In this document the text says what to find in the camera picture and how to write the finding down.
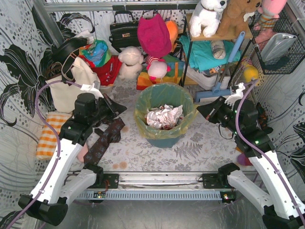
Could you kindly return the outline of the yellow trash bag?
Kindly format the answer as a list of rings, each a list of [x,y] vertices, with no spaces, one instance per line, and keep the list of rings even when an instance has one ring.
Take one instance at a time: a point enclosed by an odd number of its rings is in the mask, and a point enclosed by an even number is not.
[[[192,96],[184,88],[158,83],[140,93],[134,119],[141,136],[161,140],[185,134],[197,113]]]

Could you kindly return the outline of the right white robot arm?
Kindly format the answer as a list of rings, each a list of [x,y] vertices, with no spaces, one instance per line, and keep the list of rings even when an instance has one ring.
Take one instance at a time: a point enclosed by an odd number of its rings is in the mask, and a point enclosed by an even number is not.
[[[257,127],[258,111],[252,101],[227,105],[220,96],[201,105],[199,113],[210,123],[227,127],[237,148],[255,167],[267,191],[263,191],[234,163],[213,175],[202,175],[205,188],[235,188],[261,213],[268,229],[300,229],[305,226],[305,203],[297,196],[280,166],[268,135]]]

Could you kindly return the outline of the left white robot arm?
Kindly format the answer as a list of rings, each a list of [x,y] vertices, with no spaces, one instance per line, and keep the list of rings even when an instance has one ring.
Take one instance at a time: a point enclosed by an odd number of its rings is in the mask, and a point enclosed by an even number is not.
[[[29,195],[20,197],[18,205],[30,216],[53,226],[65,218],[69,205],[92,186],[108,185],[103,168],[98,165],[110,143],[118,142],[125,126],[119,117],[126,106],[114,102],[107,94],[96,97],[92,93],[78,95],[73,116],[61,127],[55,152],[40,181]],[[84,167],[65,184],[76,156],[80,153],[93,129],[101,123],[109,126],[99,132],[96,146],[84,156]]]

